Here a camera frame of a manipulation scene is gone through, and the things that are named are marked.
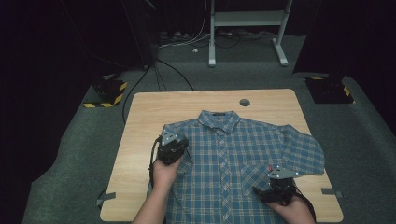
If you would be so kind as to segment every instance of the wooden tabletop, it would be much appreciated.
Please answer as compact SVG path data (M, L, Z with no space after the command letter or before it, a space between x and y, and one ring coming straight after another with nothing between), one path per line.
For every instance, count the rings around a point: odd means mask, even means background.
M240 105L242 99L247 99L249 106ZM151 148L161 134L163 125L196 119L202 110L233 110L244 119L275 125L290 124L300 132L310 134L303 111L292 90L137 93L132 101L106 192L115 192L116 197L104 201L101 211L103 221L134 219L147 196ZM326 172L294 180L314 205L317 222L340 222L343 219L335 195L322 194L321 189L332 188Z

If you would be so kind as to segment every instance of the person's right hand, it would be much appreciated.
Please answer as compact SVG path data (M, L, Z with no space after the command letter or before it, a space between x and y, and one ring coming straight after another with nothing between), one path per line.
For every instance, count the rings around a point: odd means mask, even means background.
M288 206L279 203L267 204L279 213L289 224L314 224L315 220L309 212L308 206L303 199L293 196Z

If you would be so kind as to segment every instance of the plaid shirt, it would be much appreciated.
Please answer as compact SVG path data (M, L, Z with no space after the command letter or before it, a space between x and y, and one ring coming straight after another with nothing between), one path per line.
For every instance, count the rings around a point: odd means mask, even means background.
M168 199L167 223L282 223L252 187L271 188L269 166L322 174L320 144L290 125L202 111L198 119L165 125L189 139Z

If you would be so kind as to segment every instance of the person's left hand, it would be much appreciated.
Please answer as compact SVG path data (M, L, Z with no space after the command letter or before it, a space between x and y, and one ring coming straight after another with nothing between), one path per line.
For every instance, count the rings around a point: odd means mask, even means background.
M170 165L165 165L162 161L154 162L154 188L169 190L176 180L177 167L180 165L184 156Z

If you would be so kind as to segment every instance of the shirt collar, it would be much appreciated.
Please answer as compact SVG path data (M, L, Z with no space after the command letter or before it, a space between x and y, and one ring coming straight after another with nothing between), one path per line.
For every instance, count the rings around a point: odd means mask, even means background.
M222 129L227 134L233 131L233 127L239 121L239 116L233 111L210 112L203 110L198 121L211 129Z

